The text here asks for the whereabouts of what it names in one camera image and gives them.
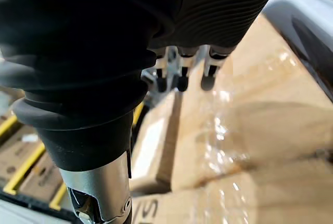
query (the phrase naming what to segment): cardboard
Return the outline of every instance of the cardboard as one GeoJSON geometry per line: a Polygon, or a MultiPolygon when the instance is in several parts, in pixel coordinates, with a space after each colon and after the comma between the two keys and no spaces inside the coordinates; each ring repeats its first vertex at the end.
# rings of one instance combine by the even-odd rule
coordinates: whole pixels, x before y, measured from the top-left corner
{"type": "Polygon", "coordinates": [[[62,177],[50,156],[45,153],[19,187],[21,194],[49,203],[62,184],[62,177]]]}
{"type": "Polygon", "coordinates": [[[333,147],[332,102],[263,16],[209,92],[202,74],[203,62],[183,95],[173,191],[333,147]]]}
{"type": "Polygon", "coordinates": [[[34,128],[23,126],[0,146],[0,186],[3,187],[40,144],[34,128]]]}
{"type": "Polygon", "coordinates": [[[301,161],[240,173],[201,189],[134,198],[132,223],[329,224],[332,172],[322,160],[301,161]]]}
{"type": "Polygon", "coordinates": [[[181,98],[172,91],[145,116],[132,155],[132,191],[170,190],[181,98]]]}

